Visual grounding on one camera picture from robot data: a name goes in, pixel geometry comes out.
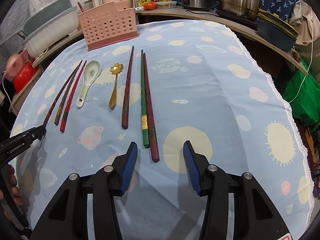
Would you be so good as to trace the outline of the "person's left hand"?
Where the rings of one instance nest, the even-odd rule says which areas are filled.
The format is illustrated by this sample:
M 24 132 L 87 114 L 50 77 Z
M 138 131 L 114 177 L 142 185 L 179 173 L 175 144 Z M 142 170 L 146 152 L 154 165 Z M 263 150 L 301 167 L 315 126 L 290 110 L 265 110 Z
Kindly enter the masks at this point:
M 11 183 L 11 191 L 14 195 L 14 202 L 19 205 L 22 206 L 23 205 L 23 200 L 21 197 L 21 192 L 19 190 L 19 188 L 17 187 L 17 179 L 15 177 L 15 170 L 11 165 L 8 165 L 8 169 L 9 169 L 9 181 Z

